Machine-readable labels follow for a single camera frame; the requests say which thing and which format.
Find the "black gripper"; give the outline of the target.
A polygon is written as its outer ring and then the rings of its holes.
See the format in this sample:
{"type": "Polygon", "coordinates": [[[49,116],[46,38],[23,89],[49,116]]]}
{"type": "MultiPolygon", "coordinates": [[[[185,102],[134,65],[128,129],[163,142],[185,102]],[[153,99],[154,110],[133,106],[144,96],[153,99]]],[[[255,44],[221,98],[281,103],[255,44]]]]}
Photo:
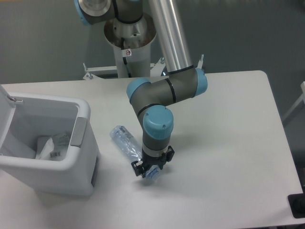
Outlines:
{"type": "Polygon", "coordinates": [[[149,156],[145,152],[142,154],[141,161],[131,162],[131,166],[134,170],[135,175],[141,176],[142,178],[146,177],[146,172],[154,165],[158,166],[160,170],[163,170],[164,165],[167,162],[170,162],[174,156],[174,149],[172,146],[168,146],[165,153],[162,153],[159,157],[149,156]]]}

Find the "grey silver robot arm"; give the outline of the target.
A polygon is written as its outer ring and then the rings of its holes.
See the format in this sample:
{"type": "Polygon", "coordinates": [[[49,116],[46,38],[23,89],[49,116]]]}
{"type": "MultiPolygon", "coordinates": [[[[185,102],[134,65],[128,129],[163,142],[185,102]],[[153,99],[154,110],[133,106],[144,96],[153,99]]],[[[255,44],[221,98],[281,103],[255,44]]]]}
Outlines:
{"type": "Polygon", "coordinates": [[[151,0],[151,14],[141,0],[77,0],[75,8],[84,24],[105,22],[104,35],[114,47],[118,75],[131,78],[126,93],[142,128],[142,157],[132,162],[137,176],[153,166],[163,168],[174,156],[169,145],[173,114],[169,105],[207,90],[201,66],[194,67],[174,0],[151,0]],[[150,56],[139,52],[154,38],[160,41],[168,78],[148,80],[150,56]]]}

